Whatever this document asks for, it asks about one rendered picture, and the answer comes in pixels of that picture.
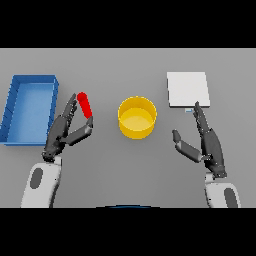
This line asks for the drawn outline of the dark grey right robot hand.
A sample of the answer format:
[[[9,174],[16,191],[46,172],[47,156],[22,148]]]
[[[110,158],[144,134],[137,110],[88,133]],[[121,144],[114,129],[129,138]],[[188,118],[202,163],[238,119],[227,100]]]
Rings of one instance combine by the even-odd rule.
[[[191,146],[185,142],[177,130],[173,130],[173,141],[176,150],[183,156],[195,163],[203,162],[205,167],[213,174],[215,178],[226,178],[227,173],[224,165],[224,156],[222,147],[215,131],[209,127],[205,114],[199,105],[195,103],[193,113],[199,136],[201,139],[201,149]]]

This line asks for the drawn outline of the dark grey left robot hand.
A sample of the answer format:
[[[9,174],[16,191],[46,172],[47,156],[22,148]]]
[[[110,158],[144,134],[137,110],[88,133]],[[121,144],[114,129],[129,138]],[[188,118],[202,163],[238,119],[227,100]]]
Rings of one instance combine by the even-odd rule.
[[[84,116],[86,123],[81,128],[69,133],[77,106],[80,106],[77,100],[78,94],[71,96],[63,113],[54,120],[49,130],[46,145],[42,152],[42,158],[45,162],[53,163],[55,157],[62,153],[66,145],[73,146],[92,134],[93,115],[89,119]]]

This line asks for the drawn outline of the red beaker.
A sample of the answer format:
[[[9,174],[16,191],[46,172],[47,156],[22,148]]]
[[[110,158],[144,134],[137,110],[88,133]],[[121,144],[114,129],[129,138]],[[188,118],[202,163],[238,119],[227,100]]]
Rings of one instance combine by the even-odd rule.
[[[89,119],[92,116],[92,110],[91,110],[91,107],[90,107],[90,103],[89,103],[87,94],[85,92],[80,92],[77,95],[77,100],[79,102],[79,105],[82,109],[82,112],[83,112],[84,116],[87,119]]]

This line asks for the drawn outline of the pale square measuring scale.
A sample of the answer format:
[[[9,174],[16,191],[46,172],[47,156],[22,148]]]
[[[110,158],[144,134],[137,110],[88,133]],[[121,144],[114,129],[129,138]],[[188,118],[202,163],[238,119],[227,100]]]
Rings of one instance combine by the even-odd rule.
[[[205,72],[168,72],[168,102],[170,108],[184,108],[191,112],[196,102],[210,107],[210,96]]]

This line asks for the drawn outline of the yellow bowl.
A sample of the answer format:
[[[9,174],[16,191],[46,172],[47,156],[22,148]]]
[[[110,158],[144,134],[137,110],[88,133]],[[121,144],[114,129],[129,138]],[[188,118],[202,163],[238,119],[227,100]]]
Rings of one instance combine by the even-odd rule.
[[[131,96],[118,108],[118,125],[122,134],[132,140],[149,136],[155,126],[157,110],[153,102],[143,96]]]

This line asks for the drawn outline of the blue tray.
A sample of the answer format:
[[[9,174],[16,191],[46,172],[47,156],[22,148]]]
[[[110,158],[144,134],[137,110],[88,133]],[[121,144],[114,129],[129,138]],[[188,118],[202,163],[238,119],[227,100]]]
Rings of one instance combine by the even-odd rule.
[[[54,121],[58,87],[55,75],[13,75],[0,123],[0,144],[44,146]]]

